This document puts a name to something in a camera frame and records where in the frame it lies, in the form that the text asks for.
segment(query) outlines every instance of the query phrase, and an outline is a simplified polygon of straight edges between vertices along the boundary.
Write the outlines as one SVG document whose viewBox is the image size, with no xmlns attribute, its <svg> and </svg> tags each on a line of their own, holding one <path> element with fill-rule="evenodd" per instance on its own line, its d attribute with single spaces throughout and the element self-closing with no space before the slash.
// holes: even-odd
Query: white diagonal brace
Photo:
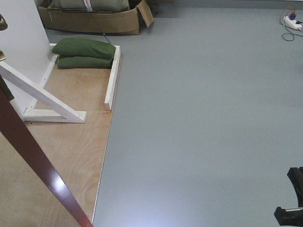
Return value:
<svg viewBox="0 0 303 227">
<path fill-rule="evenodd" d="M 56 98 L 51 93 L 38 86 L 35 82 L 31 81 L 29 78 L 3 61 L 0 62 L 0 74 L 3 78 L 7 79 L 45 105 L 49 106 L 64 118 L 70 121 L 83 120 L 83 116 L 80 116 L 77 111 L 70 108 L 60 99 Z"/>
</svg>

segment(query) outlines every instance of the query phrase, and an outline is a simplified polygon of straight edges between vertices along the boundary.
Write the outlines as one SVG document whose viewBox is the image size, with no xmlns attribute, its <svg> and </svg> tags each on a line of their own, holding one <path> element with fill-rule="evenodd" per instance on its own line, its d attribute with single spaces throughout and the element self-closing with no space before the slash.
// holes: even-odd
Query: white panel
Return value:
<svg viewBox="0 0 303 227">
<path fill-rule="evenodd" d="M 0 49 L 5 62 L 40 84 L 52 59 L 50 45 L 34 0 L 0 0 L 0 14 L 8 29 L 0 31 Z M 8 83 L 22 110 L 29 106 L 31 96 Z"/>
</svg>

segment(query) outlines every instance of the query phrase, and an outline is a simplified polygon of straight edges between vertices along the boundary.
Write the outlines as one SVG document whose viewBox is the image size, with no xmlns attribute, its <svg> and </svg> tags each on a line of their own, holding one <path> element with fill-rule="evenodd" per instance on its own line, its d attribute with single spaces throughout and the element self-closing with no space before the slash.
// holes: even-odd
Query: wooden platform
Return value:
<svg viewBox="0 0 303 227">
<path fill-rule="evenodd" d="M 45 89 L 87 111 L 86 123 L 27 122 L 91 220 L 112 116 L 104 105 L 109 75 L 103 69 L 54 69 Z M 2 135 L 0 144 L 0 226 L 79 226 Z"/>
</svg>

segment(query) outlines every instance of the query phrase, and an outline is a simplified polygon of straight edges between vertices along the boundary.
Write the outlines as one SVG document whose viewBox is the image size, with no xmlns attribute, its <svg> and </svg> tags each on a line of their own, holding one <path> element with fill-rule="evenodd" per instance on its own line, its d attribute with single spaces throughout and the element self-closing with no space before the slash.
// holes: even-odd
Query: green sandbag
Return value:
<svg viewBox="0 0 303 227">
<path fill-rule="evenodd" d="M 57 66 L 59 69 L 72 68 L 111 68 L 112 59 L 82 57 L 82 56 L 61 56 Z"/>
<path fill-rule="evenodd" d="M 94 11 L 122 12 L 129 10 L 128 0 L 90 0 Z M 52 8 L 86 9 L 84 0 L 53 0 Z"/>
<path fill-rule="evenodd" d="M 52 49 L 53 53 L 65 56 L 88 56 L 113 59 L 115 46 L 105 42 L 85 38 L 65 38 Z"/>
</svg>

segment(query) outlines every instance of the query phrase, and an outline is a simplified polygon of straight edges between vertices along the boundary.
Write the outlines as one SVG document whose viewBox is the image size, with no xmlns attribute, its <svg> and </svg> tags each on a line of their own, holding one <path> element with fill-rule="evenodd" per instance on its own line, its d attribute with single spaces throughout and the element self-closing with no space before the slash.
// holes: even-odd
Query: power strip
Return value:
<svg viewBox="0 0 303 227">
<path fill-rule="evenodd" d="M 296 22 L 297 22 L 296 20 L 290 20 L 289 16 L 284 17 L 283 21 L 286 26 L 291 27 L 292 29 L 296 29 L 296 30 L 302 29 L 302 25 L 296 24 Z"/>
</svg>

